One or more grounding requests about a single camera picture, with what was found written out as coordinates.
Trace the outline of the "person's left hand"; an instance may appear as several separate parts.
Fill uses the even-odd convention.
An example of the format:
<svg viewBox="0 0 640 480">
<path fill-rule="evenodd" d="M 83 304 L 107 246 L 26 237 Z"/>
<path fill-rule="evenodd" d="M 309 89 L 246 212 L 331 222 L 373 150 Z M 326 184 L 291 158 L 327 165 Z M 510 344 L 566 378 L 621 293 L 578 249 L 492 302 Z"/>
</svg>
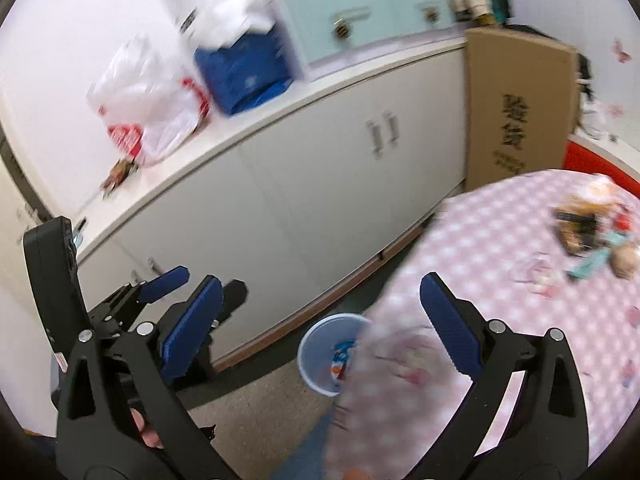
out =
<svg viewBox="0 0 640 480">
<path fill-rule="evenodd" d="M 132 415 L 132 418 L 134 419 L 137 430 L 139 430 L 139 434 L 140 437 L 142 437 L 143 443 L 148 448 L 159 448 L 160 450 L 162 450 L 164 448 L 164 445 L 162 440 L 160 440 L 160 436 L 144 419 L 143 415 L 134 408 L 130 408 L 130 413 Z"/>
</svg>

